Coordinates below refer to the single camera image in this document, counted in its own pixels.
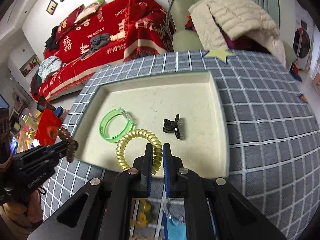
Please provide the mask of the person's left hand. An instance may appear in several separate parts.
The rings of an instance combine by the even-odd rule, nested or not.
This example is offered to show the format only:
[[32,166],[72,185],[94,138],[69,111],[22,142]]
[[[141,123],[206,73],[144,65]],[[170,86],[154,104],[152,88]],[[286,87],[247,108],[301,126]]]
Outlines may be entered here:
[[38,190],[35,190],[30,195],[27,204],[21,204],[12,200],[1,205],[1,208],[11,222],[22,227],[32,228],[43,222],[41,197]]

